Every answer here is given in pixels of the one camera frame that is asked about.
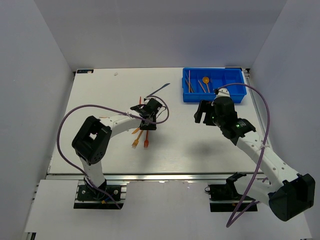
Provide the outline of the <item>red plastic fork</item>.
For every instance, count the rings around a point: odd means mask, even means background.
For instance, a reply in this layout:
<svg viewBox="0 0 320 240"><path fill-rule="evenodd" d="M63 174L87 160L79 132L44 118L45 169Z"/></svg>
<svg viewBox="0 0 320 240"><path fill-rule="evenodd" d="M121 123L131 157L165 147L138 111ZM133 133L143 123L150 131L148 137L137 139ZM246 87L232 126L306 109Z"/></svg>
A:
<svg viewBox="0 0 320 240"><path fill-rule="evenodd" d="M144 149L146 150L149 146L149 130L146 131L145 140L143 143Z"/></svg>

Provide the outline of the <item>orange plastic fork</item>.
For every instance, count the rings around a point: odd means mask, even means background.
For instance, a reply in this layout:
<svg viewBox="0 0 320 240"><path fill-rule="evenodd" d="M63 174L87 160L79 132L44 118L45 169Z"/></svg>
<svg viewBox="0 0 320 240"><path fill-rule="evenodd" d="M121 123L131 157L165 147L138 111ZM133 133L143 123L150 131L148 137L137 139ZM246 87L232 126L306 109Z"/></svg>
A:
<svg viewBox="0 0 320 240"><path fill-rule="evenodd" d="M141 130L141 131L139 132L137 138L133 141L133 143L132 143L132 145L131 145L133 149L135 149L135 148L137 147L137 145L139 144L139 140L140 140L142 134L143 134L143 130Z"/></svg>

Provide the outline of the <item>orange chopstick diagonal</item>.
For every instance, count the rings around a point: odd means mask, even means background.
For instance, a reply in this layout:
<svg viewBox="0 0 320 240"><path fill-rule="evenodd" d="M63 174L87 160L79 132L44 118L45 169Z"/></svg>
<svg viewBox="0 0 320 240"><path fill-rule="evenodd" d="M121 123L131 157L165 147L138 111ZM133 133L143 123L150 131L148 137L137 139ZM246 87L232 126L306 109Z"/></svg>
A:
<svg viewBox="0 0 320 240"><path fill-rule="evenodd" d="M191 85L191 71L188 71L188 92L192 92L192 85Z"/></svg>

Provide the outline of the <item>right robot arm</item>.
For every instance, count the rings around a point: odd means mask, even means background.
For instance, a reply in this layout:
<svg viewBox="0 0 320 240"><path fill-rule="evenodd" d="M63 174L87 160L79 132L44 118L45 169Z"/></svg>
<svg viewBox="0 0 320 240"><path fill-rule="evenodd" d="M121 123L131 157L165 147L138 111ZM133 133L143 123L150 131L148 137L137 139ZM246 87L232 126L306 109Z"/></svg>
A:
<svg viewBox="0 0 320 240"><path fill-rule="evenodd" d="M269 146L256 128L245 118L239 118L230 97L221 96L213 101L201 100L196 113L196 123L217 126L224 137L242 150L256 163L269 183L254 180L236 172L226 179L223 189L211 191L214 200L228 197L238 199L243 194L270 207L274 215L286 222L314 205L316 182L310 174L300 174L287 165Z"/></svg>

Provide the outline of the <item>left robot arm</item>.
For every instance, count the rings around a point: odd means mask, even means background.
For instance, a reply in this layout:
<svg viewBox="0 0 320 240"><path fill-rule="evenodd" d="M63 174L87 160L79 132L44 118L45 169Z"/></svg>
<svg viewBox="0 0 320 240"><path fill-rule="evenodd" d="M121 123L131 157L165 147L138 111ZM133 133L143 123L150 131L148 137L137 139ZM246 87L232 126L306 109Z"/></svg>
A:
<svg viewBox="0 0 320 240"><path fill-rule="evenodd" d="M71 146L82 163L90 196L96 200L105 196L107 183L101 161L111 138L136 128L155 131L159 112L167 108L165 104L151 97L145 99L144 103L132 106L124 113L118 112L106 120L93 115L86 118Z"/></svg>

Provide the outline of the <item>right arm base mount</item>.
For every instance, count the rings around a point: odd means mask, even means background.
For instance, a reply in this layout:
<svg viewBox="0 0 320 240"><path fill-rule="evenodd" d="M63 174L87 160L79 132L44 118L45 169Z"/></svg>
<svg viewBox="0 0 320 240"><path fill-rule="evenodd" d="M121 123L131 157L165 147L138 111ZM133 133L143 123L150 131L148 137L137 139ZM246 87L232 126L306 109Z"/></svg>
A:
<svg viewBox="0 0 320 240"><path fill-rule="evenodd" d="M242 195L236 191L234 182L247 175L236 172L228 177L224 184L209 184L204 192L209 195L209 206L211 213L232 213L239 203Z"/></svg>

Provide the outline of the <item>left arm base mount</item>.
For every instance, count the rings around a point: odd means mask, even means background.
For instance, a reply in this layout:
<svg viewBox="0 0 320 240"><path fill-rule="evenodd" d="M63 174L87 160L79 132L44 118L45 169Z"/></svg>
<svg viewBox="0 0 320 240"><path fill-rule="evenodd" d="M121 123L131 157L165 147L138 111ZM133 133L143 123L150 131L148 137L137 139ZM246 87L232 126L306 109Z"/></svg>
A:
<svg viewBox="0 0 320 240"><path fill-rule="evenodd" d="M79 183L76 189L73 208L82 210L120 210L126 198L127 187L124 185L105 185L108 193L117 203L105 193L92 188L85 183Z"/></svg>

